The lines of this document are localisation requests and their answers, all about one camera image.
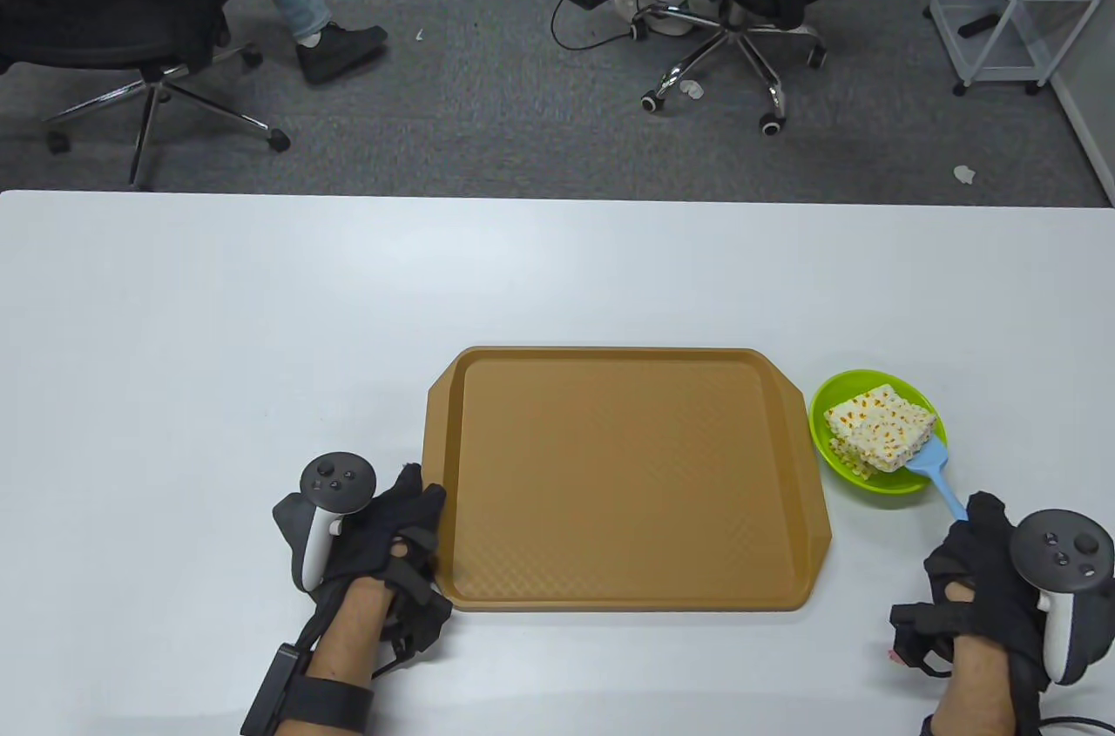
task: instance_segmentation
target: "black shoe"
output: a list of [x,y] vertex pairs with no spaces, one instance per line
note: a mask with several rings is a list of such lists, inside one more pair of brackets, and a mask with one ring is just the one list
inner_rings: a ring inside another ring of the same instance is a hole
[[298,46],[298,62],[306,81],[320,86],[367,62],[384,49],[386,41],[387,31],[378,25],[365,30],[346,30],[330,22],[321,29],[321,39],[314,47]]

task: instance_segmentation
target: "green plate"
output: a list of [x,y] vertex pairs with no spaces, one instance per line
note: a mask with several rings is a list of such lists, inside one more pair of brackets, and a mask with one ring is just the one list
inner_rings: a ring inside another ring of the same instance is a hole
[[[833,472],[860,488],[867,490],[869,492],[878,492],[880,495],[910,495],[921,492],[929,485],[928,477],[922,477],[921,475],[915,475],[912,472],[900,468],[898,472],[890,474],[876,472],[867,481],[864,481],[841,463],[840,457],[828,446],[828,440],[832,439],[833,433],[825,422],[825,411],[834,405],[847,401],[853,396],[859,396],[880,385],[890,385],[894,388],[894,393],[906,401],[920,405],[937,414],[937,408],[933,407],[932,403],[920,390],[902,381],[896,376],[880,372],[879,370],[847,370],[836,374],[822,385],[809,404],[809,432],[813,434],[813,445],[821,452],[821,456],[825,458],[825,462],[832,466]],[[937,427],[934,432],[944,445],[949,444],[949,437],[946,434],[940,414],[937,414]]]

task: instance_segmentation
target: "chrome chair base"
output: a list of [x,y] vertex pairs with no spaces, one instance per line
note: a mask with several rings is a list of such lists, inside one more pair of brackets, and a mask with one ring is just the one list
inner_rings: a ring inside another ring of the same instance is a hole
[[[717,50],[720,46],[730,42],[735,45],[741,55],[747,58],[747,61],[752,64],[752,68],[755,69],[759,79],[762,79],[766,85],[767,93],[770,95],[770,103],[774,106],[774,110],[763,115],[759,120],[759,130],[764,135],[777,135],[786,125],[786,95],[782,88],[782,78],[770,64],[767,62],[766,57],[764,57],[763,54],[759,52],[758,48],[755,47],[755,43],[752,41],[752,36],[768,36],[776,33],[779,36],[808,37],[808,39],[813,40],[813,47],[809,50],[807,60],[811,68],[821,68],[821,66],[825,64],[825,56],[827,56],[824,39],[822,39],[821,35],[816,30],[808,27],[808,25],[801,25],[801,27],[796,27],[792,30],[780,30],[774,25],[748,25],[746,20],[737,23],[731,18],[725,18],[723,20],[709,19],[704,16],[694,14],[683,7],[665,4],[656,1],[637,12],[634,17],[637,27],[632,31],[637,38],[647,35],[643,17],[648,14],[669,16],[673,19],[680,19],[681,22],[689,22],[690,25],[697,25],[704,28],[712,28],[714,32],[712,36],[705,40],[705,42],[695,48],[691,54],[676,62],[670,70],[662,75],[662,79],[659,81],[658,88],[652,88],[642,96],[642,107],[647,112],[658,112],[661,109],[665,104],[667,93],[680,83],[691,68],[698,65],[709,54]],[[638,22],[643,22],[643,27],[639,28]]]
[[[214,56],[213,64],[216,65],[237,56],[240,59],[243,59],[248,68],[258,68],[263,62],[263,56],[259,50],[252,45],[245,45]],[[180,86],[176,80],[184,78],[187,74],[188,71],[184,65],[158,71],[155,75],[146,72],[143,79],[137,79],[135,83],[128,83],[126,86],[114,88],[107,94],[103,94],[85,103],[79,103],[78,106],[71,106],[65,112],[59,112],[57,115],[51,115],[43,120],[47,127],[47,146],[56,155],[69,152],[69,136],[58,128],[61,124],[93,114],[94,112],[99,112],[109,106],[116,106],[133,97],[145,95],[143,120],[139,124],[139,134],[136,136],[135,151],[132,153],[132,167],[128,173],[128,184],[133,190],[149,188],[149,183],[145,181],[143,172],[146,161],[145,155],[148,148],[147,144],[151,143],[151,134],[155,128],[155,118],[158,115],[159,105],[167,103],[172,97],[180,97],[186,103],[193,104],[193,106],[200,106],[222,117],[240,122],[255,135],[263,137],[268,142],[268,146],[275,152],[281,153],[290,148],[290,138],[283,134],[282,129],[266,126],[265,123],[256,120],[254,117],[242,115]]]

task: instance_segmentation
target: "plastic food tray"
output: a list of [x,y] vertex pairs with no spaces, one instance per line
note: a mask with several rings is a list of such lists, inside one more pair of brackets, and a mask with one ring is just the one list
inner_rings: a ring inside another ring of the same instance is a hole
[[754,350],[466,350],[423,474],[462,609],[793,610],[832,538],[802,394]]

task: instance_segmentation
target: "chair caster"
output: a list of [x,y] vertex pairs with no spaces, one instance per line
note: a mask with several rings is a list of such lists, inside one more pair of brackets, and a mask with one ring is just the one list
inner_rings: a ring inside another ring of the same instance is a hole
[[47,130],[47,148],[51,155],[61,155],[70,151],[69,135],[58,129]]
[[284,153],[290,149],[290,138],[282,129],[272,129],[271,135],[268,136],[268,146],[277,153]]
[[766,137],[774,137],[779,134],[785,125],[786,118],[778,117],[773,112],[767,112],[759,118],[759,132]]
[[650,114],[655,114],[662,108],[666,100],[659,97],[653,89],[642,96],[642,107]]
[[809,50],[809,58],[806,60],[809,64],[809,68],[813,70],[821,70],[821,67],[825,64],[828,58],[828,49],[823,45],[814,45]]
[[244,68],[250,71],[263,65],[263,54],[254,45],[244,46],[240,51],[240,59],[244,60]]

